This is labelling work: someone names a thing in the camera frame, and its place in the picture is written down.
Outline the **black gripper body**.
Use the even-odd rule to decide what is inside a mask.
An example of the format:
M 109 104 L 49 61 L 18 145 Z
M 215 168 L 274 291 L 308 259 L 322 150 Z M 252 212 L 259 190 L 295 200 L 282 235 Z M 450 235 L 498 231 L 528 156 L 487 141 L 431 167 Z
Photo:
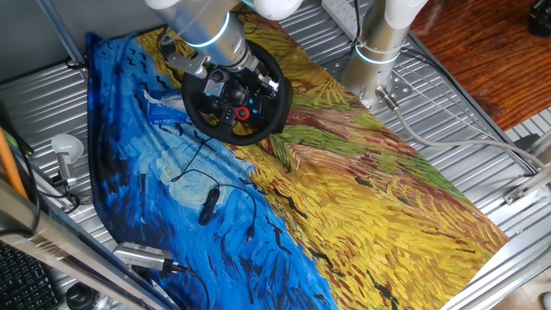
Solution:
M 258 60 L 253 59 L 245 64 L 245 69 L 253 73 L 260 84 L 267 89 L 274 89 L 276 87 L 276 81 L 269 76 L 269 72 L 264 64 Z

